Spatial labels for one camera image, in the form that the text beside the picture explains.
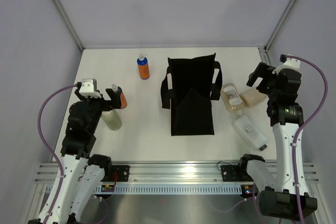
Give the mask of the beige soap bottle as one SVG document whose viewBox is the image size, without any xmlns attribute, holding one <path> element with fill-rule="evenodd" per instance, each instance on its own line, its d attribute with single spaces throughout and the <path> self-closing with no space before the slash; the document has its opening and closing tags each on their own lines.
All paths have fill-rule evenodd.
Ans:
<svg viewBox="0 0 336 224">
<path fill-rule="evenodd" d="M 255 87 L 239 94 L 246 107 L 251 108 L 263 102 L 267 95 L 259 92 Z"/>
</svg>

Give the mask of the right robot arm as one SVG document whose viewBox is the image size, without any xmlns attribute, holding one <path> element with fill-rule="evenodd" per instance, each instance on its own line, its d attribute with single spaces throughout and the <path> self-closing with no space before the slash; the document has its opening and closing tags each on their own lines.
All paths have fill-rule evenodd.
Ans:
<svg viewBox="0 0 336 224">
<path fill-rule="evenodd" d="M 277 175 L 273 176 L 266 161 L 257 155 L 245 154 L 238 163 L 238 176 L 252 179 L 260 192 L 261 215 L 304 221 L 317 210 L 316 198 L 309 195 L 302 161 L 302 107 L 296 102 L 301 73 L 286 65 L 280 68 L 259 63 L 249 75 L 251 87 L 261 78 L 257 90 L 268 96 L 267 115 L 275 137 Z"/>
</svg>

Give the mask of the white clear bottle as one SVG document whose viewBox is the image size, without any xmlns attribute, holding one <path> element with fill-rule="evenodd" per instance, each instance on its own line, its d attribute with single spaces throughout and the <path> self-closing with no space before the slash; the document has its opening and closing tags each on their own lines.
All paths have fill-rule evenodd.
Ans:
<svg viewBox="0 0 336 224">
<path fill-rule="evenodd" d="M 232 127 L 252 149 L 263 151 L 267 148 L 267 138 L 246 115 L 240 114 Z"/>
</svg>

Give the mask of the green liquid bottle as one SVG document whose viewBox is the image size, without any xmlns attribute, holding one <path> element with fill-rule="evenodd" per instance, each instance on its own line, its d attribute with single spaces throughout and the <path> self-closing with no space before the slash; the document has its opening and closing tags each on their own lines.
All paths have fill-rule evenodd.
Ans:
<svg viewBox="0 0 336 224">
<path fill-rule="evenodd" d="M 112 131 L 117 131 L 122 126 L 122 121 L 116 110 L 102 112 L 101 118 L 106 126 Z"/>
</svg>

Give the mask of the black canvas bag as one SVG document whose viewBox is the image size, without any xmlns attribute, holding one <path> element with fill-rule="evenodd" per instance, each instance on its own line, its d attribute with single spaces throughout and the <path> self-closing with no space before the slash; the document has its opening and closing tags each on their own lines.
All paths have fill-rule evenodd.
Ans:
<svg viewBox="0 0 336 224">
<path fill-rule="evenodd" d="M 168 58 L 161 84 L 162 108 L 171 111 L 171 135 L 214 135 L 212 101 L 221 98 L 223 75 L 216 53 Z"/>
</svg>

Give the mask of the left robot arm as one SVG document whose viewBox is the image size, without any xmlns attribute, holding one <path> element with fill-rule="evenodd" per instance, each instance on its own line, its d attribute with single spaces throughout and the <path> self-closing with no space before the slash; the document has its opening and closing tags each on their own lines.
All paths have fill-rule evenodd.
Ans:
<svg viewBox="0 0 336 224">
<path fill-rule="evenodd" d="M 98 183 L 116 178 L 110 157 L 90 154 L 102 113 L 112 110 L 111 101 L 103 98 L 93 79 L 84 79 L 72 87 L 79 101 L 69 109 L 61 155 L 44 143 L 59 170 L 43 209 L 29 223 L 80 223 Z"/>
</svg>

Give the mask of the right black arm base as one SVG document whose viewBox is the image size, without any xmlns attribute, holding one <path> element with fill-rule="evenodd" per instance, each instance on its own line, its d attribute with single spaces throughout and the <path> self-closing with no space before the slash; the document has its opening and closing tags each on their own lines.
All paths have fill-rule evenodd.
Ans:
<svg viewBox="0 0 336 224">
<path fill-rule="evenodd" d="M 251 178 L 242 172 L 238 165 L 222 165 L 220 167 L 223 182 L 250 182 Z"/>
</svg>

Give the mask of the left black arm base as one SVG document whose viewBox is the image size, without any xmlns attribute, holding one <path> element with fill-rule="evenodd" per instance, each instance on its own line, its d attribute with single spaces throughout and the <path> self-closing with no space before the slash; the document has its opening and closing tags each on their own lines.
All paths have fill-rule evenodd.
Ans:
<svg viewBox="0 0 336 224">
<path fill-rule="evenodd" d="M 107 168 L 103 182 L 128 182 L 129 165 L 111 165 Z"/>
</svg>

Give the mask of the orange blue spray bottle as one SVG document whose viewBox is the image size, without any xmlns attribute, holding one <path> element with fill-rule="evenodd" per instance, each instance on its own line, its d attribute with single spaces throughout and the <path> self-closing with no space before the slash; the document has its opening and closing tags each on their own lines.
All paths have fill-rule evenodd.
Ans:
<svg viewBox="0 0 336 224">
<path fill-rule="evenodd" d="M 148 59 L 145 56 L 145 54 L 139 54 L 139 57 L 137 59 L 137 65 L 138 65 L 140 78 L 142 80 L 148 79 L 150 77 L 150 70 L 149 70 Z"/>
</svg>

